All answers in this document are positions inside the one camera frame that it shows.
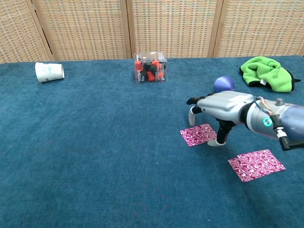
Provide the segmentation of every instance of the purple ball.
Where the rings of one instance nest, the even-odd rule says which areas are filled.
[[[233,91],[234,90],[234,82],[231,77],[228,76],[223,76],[219,77],[215,82],[214,82],[214,92],[219,93],[222,91]]]

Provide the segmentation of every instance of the white paper cup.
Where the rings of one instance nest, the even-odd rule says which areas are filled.
[[[36,63],[36,76],[39,82],[53,81],[65,78],[62,64]]]

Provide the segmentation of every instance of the green cloth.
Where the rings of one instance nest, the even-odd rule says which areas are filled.
[[[276,92],[291,92],[295,82],[300,81],[279,62],[262,56],[248,60],[240,67],[240,72],[248,86],[270,86]]]

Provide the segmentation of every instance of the pink patterned card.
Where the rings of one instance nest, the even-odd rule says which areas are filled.
[[[196,146],[206,143],[211,139],[216,139],[217,137],[217,134],[208,123],[180,130],[180,133],[188,146]]]
[[[239,154],[228,162],[242,182],[286,169],[268,149]]]

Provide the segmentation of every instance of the wicker screen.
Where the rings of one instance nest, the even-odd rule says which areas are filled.
[[[131,48],[207,57],[216,0],[128,0]]]
[[[49,60],[26,1],[0,1],[0,32],[0,63]]]
[[[215,56],[300,53],[304,44],[304,0],[227,1]]]
[[[122,9],[121,2],[125,4],[124,0],[34,0],[59,60],[131,56],[126,50],[126,45],[130,47],[126,6]]]

